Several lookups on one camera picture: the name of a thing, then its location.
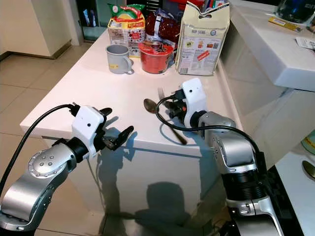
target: yellow label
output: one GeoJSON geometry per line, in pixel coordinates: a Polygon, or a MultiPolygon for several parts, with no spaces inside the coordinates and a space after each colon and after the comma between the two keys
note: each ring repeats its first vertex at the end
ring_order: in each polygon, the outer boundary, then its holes
{"type": "Polygon", "coordinates": [[[286,22],[286,21],[280,20],[280,19],[275,18],[275,17],[270,17],[268,21],[271,22],[271,23],[274,23],[274,24],[276,24],[278,26],[282,26],[284,28],[287,28],[289,30],[293,30],[293,31],[296,31],[296,32],[301,32],[301,30],[302,30],[296,24],[292,24],[290,22],[286,22]]]}
{"type": "Polygon", "coordinates": [[[109,68],[118,69],[118,65],[117,64],[109,64],[109,68]]]}

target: black cable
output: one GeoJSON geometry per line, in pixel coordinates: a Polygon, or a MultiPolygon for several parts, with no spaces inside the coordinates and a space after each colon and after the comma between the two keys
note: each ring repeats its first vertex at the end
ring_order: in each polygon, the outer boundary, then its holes
{"type": "Polygon", "coordinates": [[[74,105],[72,104],[64,104],[64,105],[60,105],[60,106],[56,106],[52,109],[50,109],[49,111],[45,112],[44,114],[42,114],[31,126],[30,128],[26,131],[26,133],[24,134],[23,138],[21,139],[18,147],[16,148],[8,166],[5,169],[5,172],[2,176],[1,182],[0,182],[0,196],[2,194],[5,182],[10,174],[10,171],[16,161],[16,159],[18,158],[18,155],[20,154],[20,151],[22,150],[22,147],[25,143],[25,141],[27,140],[27,138],[29,137],[29,135],[31,134],[31,132],[33,131],[33,129],[38,125],[39,122],[41,122],[41,120],[43,120],[46,116],[48,116],[49,114],[51,114],[52,112],[59,110],[61,108],[74,108],[74,105]]]}
{"type": "Polygon", "coordinates": [[[181,130],[181,131],[189,131],[189,132],[192,132],[192,131],[199,131],[199,130],[206,130],[206,129],[225,129],[225,130],[230,130],[230,131],[233,131],[235,133],[238,133],[240,135],[242,135],[245,139],[247,139],[250,144],[252,145],[255,153],[260,153],[259,151],[259,148],[257,146],[257,144],[255,143],[255,141],[247,134],[245,133],[244,131],[242,130],[239,130],[237,128],[234,128],[234,127],[230,127],[230,126],[226,126],[226,125],[207,125],[207,126],[202,126],[202,127],[197,127],[197,128],[184,128],[184,127],[179,127],[179,126],[176,126],[176,125],[173,125],[169,122],[167,122],[159,113],[159,106],[169,100],[169,99],[174,99],[175,97],[172,95],[172,96],[169,96],[169,97],[165,97],[163,99],[161,99],[158,103],[157,103],[157,107],[156,107],[156,116],[157,118],[163,123],[163,124],[166,124],[167,126],[173,128],[173,129],[177,129],[177,130],[181,130]]]}

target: food package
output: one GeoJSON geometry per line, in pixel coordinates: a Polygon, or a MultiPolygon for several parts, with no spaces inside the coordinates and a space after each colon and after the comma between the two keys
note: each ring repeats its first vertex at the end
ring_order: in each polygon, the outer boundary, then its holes
{"type": "Polygon", "coordinates": [[[150,12],[146,20],[146,39],[158,40],[177,48],[180,23],[166,11],[159,8],[156,12],[150,12]]]}
{"type": "Polygon", "coordinates": [[[144,5],[109,6],[112,18],[107,28],[111,44],[124,45],[129,48],[130,57],[139,58],[138,43],[145,39],[145,20],[141,13],[144,5]]]}
{"type": "Polygon", "coordinates": [[[212,75],[230,24],[229,3],[201,13],[187,2],[175,60],[180,74],[212,75]]]}

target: instant noodle cup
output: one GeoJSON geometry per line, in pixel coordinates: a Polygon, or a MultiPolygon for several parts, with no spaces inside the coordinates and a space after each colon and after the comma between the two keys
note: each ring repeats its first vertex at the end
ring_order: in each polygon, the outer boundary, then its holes
{"type": "Polygon", "coordinates": [[[143,41],[138,45],[142,69],[152,74],[167,70],[173,47],[161,41],[143,41]]]}

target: spoon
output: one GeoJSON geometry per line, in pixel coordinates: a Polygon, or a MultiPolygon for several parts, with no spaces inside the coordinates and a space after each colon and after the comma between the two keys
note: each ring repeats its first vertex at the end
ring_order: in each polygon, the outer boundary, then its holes
{"type": "Polygon", "coordinates": [[[309,174],[309,176],[312,177],[313,179],[315,179],[315,166],[313,166],[308,161],[303,161],[302,165],[303,165],[305,171],[309,174]]]}
{"type": "MultiPolygon", "coordinates": [[[[152,101],[151,99],[144,99],[143,100],[143,104],[145,109],[150,112],[150,113],[155,113],[156,112],[156,107],[157,104],[155,103],[155,101],[152,101]]],[[[170,129],[172,130],[172,132],[174,133],[174,135],[176,136],[176,138],[178,138],[178,140],[181,142],[181,144],[186,145],[187,141],[186,139],[184,139],[179,133],[177,133],[172,127],[170,127],[170,129]]]]}

